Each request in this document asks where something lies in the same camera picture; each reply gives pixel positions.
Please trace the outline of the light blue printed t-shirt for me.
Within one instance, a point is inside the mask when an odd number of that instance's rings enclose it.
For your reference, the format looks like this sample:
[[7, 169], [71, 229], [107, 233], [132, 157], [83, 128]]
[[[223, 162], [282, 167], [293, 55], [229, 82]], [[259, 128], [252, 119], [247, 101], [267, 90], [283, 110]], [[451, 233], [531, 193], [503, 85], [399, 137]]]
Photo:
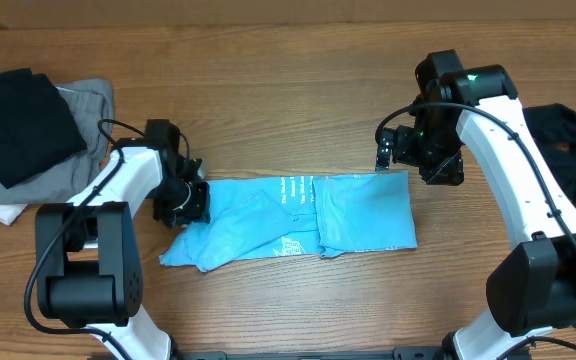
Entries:
[[163, 266], [209, 272], [233, 261], [414, 249], [405, 172], [210, 182], [210, 220], [183, 230]]

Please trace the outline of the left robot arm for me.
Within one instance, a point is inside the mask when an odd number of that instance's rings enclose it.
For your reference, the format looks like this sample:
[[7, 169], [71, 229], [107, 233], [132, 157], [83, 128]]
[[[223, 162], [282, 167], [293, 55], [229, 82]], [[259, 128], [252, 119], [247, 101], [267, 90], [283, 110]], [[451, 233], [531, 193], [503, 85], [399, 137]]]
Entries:
[[23, 300], [33, 328], [91, 335], [116, 359], [180, 358], [142, 304], [133, 218], [150, 199], [154, 219], [168, 228], [209, 222], [209, 185], [201, 160], [179, 152], [186, 141], [169, 120], [151, 119], [134, 136], [109, 141], [107, 166], [82, 192], [39, 208]]

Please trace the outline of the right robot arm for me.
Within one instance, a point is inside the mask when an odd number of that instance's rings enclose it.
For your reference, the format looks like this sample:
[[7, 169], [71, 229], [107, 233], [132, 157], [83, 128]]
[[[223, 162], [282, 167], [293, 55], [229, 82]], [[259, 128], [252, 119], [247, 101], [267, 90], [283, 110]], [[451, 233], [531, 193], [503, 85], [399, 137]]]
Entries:
[[412, 126], [376, 129], [376, 167], [416, 167], [429, 185], [463, 182], [461, 151], [477, 160], [509, 237], [509, 255], [486, 282], [486, 309], [438, 346], [398, 347], [397, 359], [526, 359], [576, 322], [576, 207], [525, 122], [518, 91], [499, 65], [465, 69], [457, 53], [430, 53], [415, 70]]

